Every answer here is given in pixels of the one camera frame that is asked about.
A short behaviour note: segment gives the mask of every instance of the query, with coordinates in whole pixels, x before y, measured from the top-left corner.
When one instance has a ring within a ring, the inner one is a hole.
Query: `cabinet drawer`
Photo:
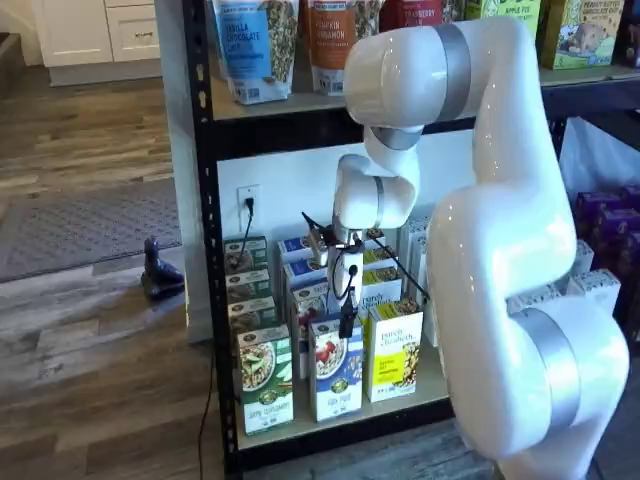
[[[153,5],[153,0],[105,0],[107,7],[134,7],[136,5]]]
[[[153,5],[110,7],[107,18],[116,62],[160,58]]]

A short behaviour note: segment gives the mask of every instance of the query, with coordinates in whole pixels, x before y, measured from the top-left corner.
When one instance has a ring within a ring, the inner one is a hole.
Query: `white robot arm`
[[[345,95],[365,125],[367,153],[389,172],[372,176],[357,155],[340,160],[333,231],[346,245],[354,231],[406,221],[424,124],[476,116],[477,184],[443,199],[429,227],[428,283],[451,401],[466,437],[507,478],[584,477],[629,358],[613,318],[584,298],[506,311],[507,297],[568,271],[576,249],[530,33],[492,17],[362,40],[347,60]],[[342,258],[337,292],[353,280]]]

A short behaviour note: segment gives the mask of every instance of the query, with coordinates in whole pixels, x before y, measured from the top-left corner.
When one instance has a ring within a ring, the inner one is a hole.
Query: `power outlet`
[[[249,185],[247,187],[238,187],[238,220],[240,233],[244,234],[249,223],[249,209],[244,201],[247,198],[253,198],[253,220],[249,233],[260,229],[260,212],[262,211],[262,198],[260,185]]]

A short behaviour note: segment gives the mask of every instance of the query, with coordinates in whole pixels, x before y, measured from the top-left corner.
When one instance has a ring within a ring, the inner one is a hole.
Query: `black cable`
[[[242,262],[242,255],[244,255],[244,247],[247,244],[247,238],[249,237],[249,229],[251,228],[251,222],[253,220],[253,198],[247,198],[244,201],[245,205],[249,209],[249,223],[247,223],[247,229],[244,232],[244,238],[242,239],[242,248],[240,249],[240,255],[238,255],[233,262],[233,267],[238,268],[240,262]]]
[[[211,316],[211,331],[213,332],[213,315]],[[207,394],[207,403],[204,406],[202,420],[200,420],[200,431],[198,432],[198,468],[200,471],[200,480],[202,476],[202,435],[204,434],[204,426],[207,423],[207,414],[209,413],[209,404],[211,403],[211,394],[213,392],[213,358],[215,348],[213,342],[211,344],[211,358],[209,359],[209,393]]]
[[[251,221],[253,220],[253,198],[247,198],[244,204],[249,209],[249,223],[247,223],[247,230],[244,232],[244,238],[242,239],[242,248],[240,249],[240,255],[235,262],[234,268],[236,268],[242,260],[244,254],[244,248],[249,237],[249,229],[251,228]],[[213,334],[213,315],[211,316],[211,333]],[[213,342],[211,344],[211,356],[209,358],[209,392],[207,393],[207,402],[204,406],[204,412],[202,413],[202,419],[200,420],[200,430],[198,431],[198,471],[200,472],[200,480],[203,480],[202,474],[202,435],[204,434],[204,426],[207,423],[207,415],[209,414],[209,404],[211,403],[211,395],[213,394],[213,365],[215,359],[215,348]]]
[[[389,255],[391,258],[393,258],[393,260],[398,264],[398,268],[400,270],[402,270],[402,273],[404,273],[404,275],[407,277],[407,280],[409,280],[411,283],[413,283],[415,285],[415,287],[418,289],[418,291],[422,294],[423,296],[423,301],[427,301],[427,300],[431,300],[431,296],[427,293],[427,291],[422,288],[418,282],[416,281],[415,278],[413,278],[411,276],[411,274],[409,272],[407,272],[407,269],[404,268],[404,266],[402,266],[402,264],[398,261],[398,259],[396,258],[396,256],[394,255],[394,253],[392,251],[389,250],[389,248],[386,245],[382,245],[377,238],[374,237],[369,237],[371,240],[373,240],[374,242],[376,242],[378,244],[378,246],[380,248],[382,248],[385,252],[387,252],[387,255]]]
[[[347,296],[347,294],[349,293],[349,289],[351,288],[351,282],[353,281],[353,277],[355,276],[351,275],[351,272],[349,272],[349,282],[347,283],[347,288],[344,289],[342,295],[338,296],[338,292],[336,292],[336,265],[340,261],[340,257],[342,257],[342,255],[344,255],[344,250],[340,250],[338,258],[336,258],[336,261],[333,264],[333,269],[331,271],[331,288],[333,289],[333,295],[338,299],[338,301],[341,301],[344,297]]]

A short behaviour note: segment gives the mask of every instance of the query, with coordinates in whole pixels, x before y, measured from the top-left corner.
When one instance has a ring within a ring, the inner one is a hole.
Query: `floor mat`
[[[149,235],[180,245],[172,179],[20,200],[0,223],[0,282],[135,255]]]

